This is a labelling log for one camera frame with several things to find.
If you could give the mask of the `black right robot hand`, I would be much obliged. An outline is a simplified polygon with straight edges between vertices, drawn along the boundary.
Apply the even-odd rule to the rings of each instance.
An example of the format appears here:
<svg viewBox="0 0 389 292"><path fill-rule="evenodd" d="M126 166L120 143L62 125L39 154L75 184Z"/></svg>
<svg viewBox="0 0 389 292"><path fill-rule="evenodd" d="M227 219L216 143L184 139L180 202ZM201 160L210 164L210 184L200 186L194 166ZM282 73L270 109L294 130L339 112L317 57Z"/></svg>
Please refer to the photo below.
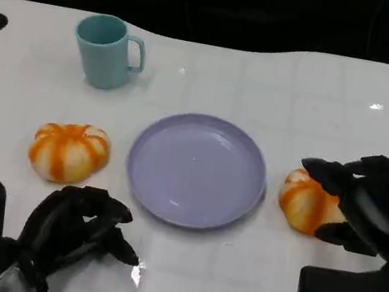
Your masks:
<svg viewBox="0 0 389 292"><path fill-rule="evenodd" d="M380 256L385 264L369 272L304 266L298 292L389 292L389 158L375 155L346 164L304 158L302 164L324 191L339 199L346 219L322 225L317 238L346 251Z"/></svg>

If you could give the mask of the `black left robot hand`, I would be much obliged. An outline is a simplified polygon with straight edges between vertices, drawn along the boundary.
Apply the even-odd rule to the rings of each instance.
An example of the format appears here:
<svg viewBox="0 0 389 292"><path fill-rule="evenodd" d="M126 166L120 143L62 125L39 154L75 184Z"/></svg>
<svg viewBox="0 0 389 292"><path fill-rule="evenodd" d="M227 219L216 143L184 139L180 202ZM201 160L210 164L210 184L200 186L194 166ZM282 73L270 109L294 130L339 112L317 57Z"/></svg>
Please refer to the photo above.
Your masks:
<svg viewBox="0 0 389 292"><path fill-rule="evenodd" d="M132 213L107 190L67 186L51 193L31 213L16 244L16 263L28 292L47 292L48 277L90 255L111 254L138 266L120 224Z"/></svg>

